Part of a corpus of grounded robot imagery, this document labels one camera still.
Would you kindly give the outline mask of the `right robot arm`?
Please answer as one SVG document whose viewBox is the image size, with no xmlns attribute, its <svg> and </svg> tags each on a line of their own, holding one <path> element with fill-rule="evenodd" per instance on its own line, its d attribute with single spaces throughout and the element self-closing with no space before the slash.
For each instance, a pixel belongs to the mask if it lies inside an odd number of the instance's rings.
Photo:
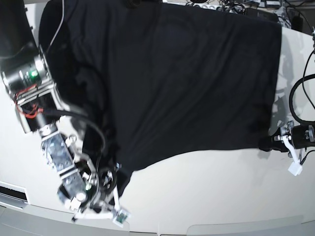
<svg viewBox="0 0 315 236">
<path fill-rule="evenodd" d="M 56 170 L 61 185 L 57 194 L 75 219 L 109 219 L 123 210 L 119 204 L 116 169 L 100 168 L 91 155 L 105 156 L 106 138 L 87 116 L 72 112 L 57 89 L 47 62 L 47 52 L 37 46 L 21 0 L 0 3 L 0 77 L 23 130 L 37 132 L 48 165 Z M 94 151 L 79 151 L 76 137 L 57 127 L 61 117 L 84 122 L 100 137 Z"/>
</svg>

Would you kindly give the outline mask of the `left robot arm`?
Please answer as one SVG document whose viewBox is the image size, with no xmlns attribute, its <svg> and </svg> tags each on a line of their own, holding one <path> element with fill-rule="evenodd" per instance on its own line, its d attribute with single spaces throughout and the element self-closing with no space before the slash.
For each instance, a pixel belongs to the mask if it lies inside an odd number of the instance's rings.
<svg viewBox="0 0 315 236">
<path fill-rule="evenodd" d="M 313 39 L 310 35 L 292 29 L 282 28 L 282 44 L 276 85 L 275 100 L 272 106 L 271 125 L 268 134 L 273 135 L 278 128 L 294 119 L 289 109 L 289 95 L 296 82 L 303 76 L 315 73 Z M 296 115 L 303 120 L 314 121 L 315 80 L 299 85 L 292 98 Z"/>
</svg>

